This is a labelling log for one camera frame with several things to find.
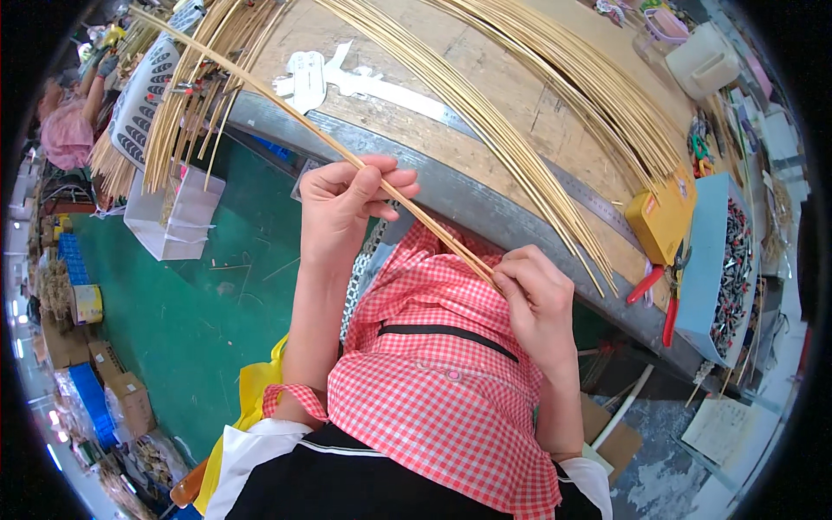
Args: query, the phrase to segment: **yellow box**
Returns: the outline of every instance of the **yellow box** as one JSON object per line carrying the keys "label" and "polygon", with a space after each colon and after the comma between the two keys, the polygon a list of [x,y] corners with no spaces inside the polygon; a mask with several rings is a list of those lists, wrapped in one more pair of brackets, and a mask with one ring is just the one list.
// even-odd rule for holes
{"label": "yellow box", "polygon": [[624,212],[647,258],[654,264],[671,265],[679,244],[691,227],[696,206],[693,176],[680,166],[667,186],[656,185],[656,197],[639,192]]}

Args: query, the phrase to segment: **wooden workbench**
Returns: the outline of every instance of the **wooden workbench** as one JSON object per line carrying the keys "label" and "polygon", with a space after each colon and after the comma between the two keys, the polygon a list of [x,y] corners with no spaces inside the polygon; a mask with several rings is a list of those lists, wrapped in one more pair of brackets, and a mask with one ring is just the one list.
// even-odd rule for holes
{"label": "wooden workbench", "polygon": [[[633,44],[637,35],[636,26],[617,27],[607,18],[573,0],[527,1],[584,37],[636,78],[676,123],[676,128],[668,129],[668,136],[677,147],[680,156],[687,156],[683,132],[686,133],[690,125],[695,105],[676,85],[658,54],[650,50],[648,55],[651,63],[648,64],[636,53],[636,45]],[[376,3],[467,77],[528,139],[538,153],[570,172],[608,200],[620,201],[623,204],[622,209],[626,207],[637,190],[635,176],[627,171],[618,170],[585,131],[572,111],[501,47],[475,29],[421,2],[387,0]],[[420,80],[387,52],[313,0],[294,1],[294,5],[265,45],[252,72],[265,84],[271,84],[276,77],[285,75],[285,65],[293,52],[318,51],[324,58],[330,59],[337,45],[350,40],[353,40],[353,44],[342,66],[344,70],[352,70],[359,66],[371,67],[373,74],[384,74],[384,80],[387,82],[402,85],[438,100]],[[253,92],[243,92],[231,113],[229,124],[290,148],[300,149],[302,153],[307,152],[311,156],[330,160],[337,158],[333,152],[326,151],[325,147],[321,148],[308,137],[299,138],[301,130],[292,126],[291,121],[264,101]],[[537,214],[522,189],[483,143],[392,103],[375,98],[367,100],[343,96],[337,87],[332,86],[328,89],[324,104],[312,111],[310,118],[355,152],[395,152],[400,163],[417,167],[420,175],[424,173],[429,177],[426,179],[420,176],[423,194],[417,202],[450,220],[474,230],[506,249],[518,245],[518,237],[529,237],[526,243],[538,243],[564,272],[576,280],[577,293],[612,322],[628,332],[644,331],[649,325],[647,332],[634,334],[634,337],[666,358],[668,354],[671,358],[678,354],[679,359],[672,360],[671,364],[688,376],[698,367],[701,357],[695,351],[689,352],[692,351],[692,347],[678,335],[673,349],[661,347],[661,325],[668,296],[666,280],[660,280],[654,287],[658,310],[654,308],[648,313],[640,304],[626,308],[623,306],[626,294],[644,276],[645,256],[583,206],[576,205],[598,236],[613,269],[620,275],[620,278],[617,278],[620,290],[618,301],[614,301],[609,291],[605,299],[600,299],[586,274],[581,273],[582,268],[576,269],[566,265],[578,262],[568,255],[564,256],[563,251],[558,254],[554,252],[558,245],[564,249],[556,236],[549,239],[551,244],[543,244],[537,240],[541,234],[539,228],[542,220],[527,221],[527,212],[521,214],[497,210],[496,216],[489,216],[492,219],[490,227],[483,227],[478,225],[472,212],[458,212],[456,206],[475,206],[475,202],[482,204],[483,201],[488,201],[488,204],[499,206],[503,203],[504,197],[511,201],[511,206],[521,206]],[[378,148],[381,145],[377,142],[388,143],[389,146],[386,150],[381,150]],[[443,172],[444,178],[436,178],[439,171]],[[483,196],[482,185],[496,192],[496,195]],[[438,198],[449,197],[446,193],[440,195],[440,192],[444,191],[456,192],[456,206],[450,203],[443,206],[442,201],[437,201]]]}

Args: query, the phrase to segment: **glove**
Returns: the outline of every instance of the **glove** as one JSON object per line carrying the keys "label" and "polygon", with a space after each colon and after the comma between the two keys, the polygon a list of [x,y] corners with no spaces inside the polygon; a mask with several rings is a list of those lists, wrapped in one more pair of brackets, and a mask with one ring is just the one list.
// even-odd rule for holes
{"label": "glove", "polygon": [[118,56],[110,56],[106,60],[102,60],[102,62],[98,65],[98,76],[100,77],[107,77],[112,74],[113,71],[116,70],[116,66],[118,65]]}

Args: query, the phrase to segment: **woman in pink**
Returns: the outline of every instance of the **woman in pink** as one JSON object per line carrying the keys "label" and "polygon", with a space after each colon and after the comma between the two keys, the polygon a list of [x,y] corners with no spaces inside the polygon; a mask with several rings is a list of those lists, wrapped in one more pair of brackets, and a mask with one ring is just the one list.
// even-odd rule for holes
{"label": "woman in pink", "polygon": [[381,180],[419,190],[395,159],[362,160],[301,181],[284,383],[264,392],[265,419],[225,427],[206,518],[612,518],[606,472],[581,456],[573,285],[537,247],[500,255],[451,230],[503,298],[413,224],[339,357],[368,217],[399,218]]}
{"label": "woman in pink", "polygon": [[104,79],[116,69],[118,57],[92,65],[74,91],[49,78],[37,103],[41,145],[47,159],[62,170],[82,168],[95,144],[95,125],[104,99]]}

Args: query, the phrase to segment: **cardboard box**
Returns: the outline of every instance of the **cardboard box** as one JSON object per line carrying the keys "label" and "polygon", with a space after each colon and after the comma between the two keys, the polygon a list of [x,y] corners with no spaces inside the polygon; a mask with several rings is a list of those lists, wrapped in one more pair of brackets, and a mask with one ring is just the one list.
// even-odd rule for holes
{"label": "cardboard box", "polygon": [[41,329],[49,359],[54,369],[65,369],[90,360],[90,350],[83,332],[75,328],[61,335],[57,323],[48,314],[41,316]]}
{"label": "cardboard box", "polygon": [[124,425],[133,438],[140,437],[156,427],[147,388],[132,372],[116,376],[107,387],[118,399],[121,413],[124,415]]}
{"label": "cardboard box", "polygon": [[101,375],[105,384],[109,384],[126,372],[124,365],[112,350],[108,341],[95,341],[90,343],[90,354],[96,365],[96,370]]}
{"label": "cardboard box", "polygon": [[[592,441],[609,424],[612,415],[585,394],[581,394],[581,412],[583,414],[583,440],[587,444],[592,444]],[[624,471],[639,448],[641,448],[641,435],[623,422],[618,423],[597,450],[598,454],[613,468],[609,475],[610,484],[615,482],[618,475]]]}

